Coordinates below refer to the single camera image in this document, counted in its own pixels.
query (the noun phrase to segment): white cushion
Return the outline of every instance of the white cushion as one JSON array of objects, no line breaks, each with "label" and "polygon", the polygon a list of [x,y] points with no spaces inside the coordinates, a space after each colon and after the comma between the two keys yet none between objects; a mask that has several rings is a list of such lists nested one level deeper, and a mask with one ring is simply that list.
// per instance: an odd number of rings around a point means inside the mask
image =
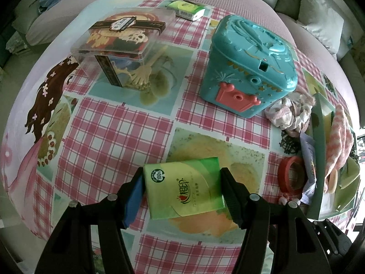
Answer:
[{"label": "white cushion", "polygon": [[344,19],[325,0],[301,0],[297,23],[331,54],[338,52]]}]

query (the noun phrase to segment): tissue pack logo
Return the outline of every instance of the tissue pack logo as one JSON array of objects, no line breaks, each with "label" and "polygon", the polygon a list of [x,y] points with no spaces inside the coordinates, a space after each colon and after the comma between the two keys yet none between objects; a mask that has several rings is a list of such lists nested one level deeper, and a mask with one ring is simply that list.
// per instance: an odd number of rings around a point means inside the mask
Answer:
[{"label": "tissue pack logo", "polygon": [[189,182],[181,178],[181,180],[176,179],[179,184],[179,196],[177,197],[180,203],[187,204],[190,202],[190,187]]},{"label": "tissue pack logo", "polygon": [[151,179],[154,182],[163,182],[165,179],[164,177],[165,172],[161,169],[155,169],[151,172]]}]

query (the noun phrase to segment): clear plastic box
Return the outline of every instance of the clear plastic box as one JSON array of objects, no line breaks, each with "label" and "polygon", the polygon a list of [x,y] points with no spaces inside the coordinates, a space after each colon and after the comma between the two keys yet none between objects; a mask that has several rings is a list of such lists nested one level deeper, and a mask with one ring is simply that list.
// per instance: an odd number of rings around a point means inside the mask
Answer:
[{"label": "clear plastic box", "polygon": [[116,9],[90,27],[71,53],[88,77],[103,71],[112,85],[144,90],[151,66],[164,51],[153,46],[174,20],[175,12],[166,9]]}]

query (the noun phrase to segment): tablecloth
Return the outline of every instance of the tablecloth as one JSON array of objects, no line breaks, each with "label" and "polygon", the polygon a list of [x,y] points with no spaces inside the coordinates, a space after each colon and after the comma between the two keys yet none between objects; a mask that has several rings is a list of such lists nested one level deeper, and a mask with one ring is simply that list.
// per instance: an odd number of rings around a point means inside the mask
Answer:
[{"label": "tablecloth", "polygon": [[[159,71],[165,81],[173,79],[164,96],[151,99],[111,86],[104,76],[94,80],[69,55],[98,13],[122,6],[163,8],[169,2],[94,2],[30,72],[8,120],[1,173],[10,199],[37,236],[49,238],[70,200],[98,202],[131,180],[145,163],[218,156],[221,166],[229,167],[250,192],[273,203],[282,195],[279,162],[298,153],[298,140],[271,125],[263,113],[244,119],[198,96],[211,36],[229,12],[207,5],[198,21],[176,18]],[[311,94],[321,92],[348,112],[326,75],[295,47],[292,51],[298,86]],[[348,215],[332,221],[345,229]],[[97,228],[92,232],[94,261],[102,273]],[[227,209],[152,221],[146,200],[122,234],[136,273],[149,274],[230,273],[244,237]],[[268,249],[263,273],[270,272],[271,261]]]}]

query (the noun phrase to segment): green tissue package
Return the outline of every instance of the green tissue package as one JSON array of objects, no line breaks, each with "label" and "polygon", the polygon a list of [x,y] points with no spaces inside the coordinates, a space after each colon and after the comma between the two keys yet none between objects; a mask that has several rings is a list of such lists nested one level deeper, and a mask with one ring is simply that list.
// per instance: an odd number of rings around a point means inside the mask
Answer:
[{"label": "green tissue package", "polygon": [[143,168],[151,219],[170,219],[224,208],[217,157]]}]

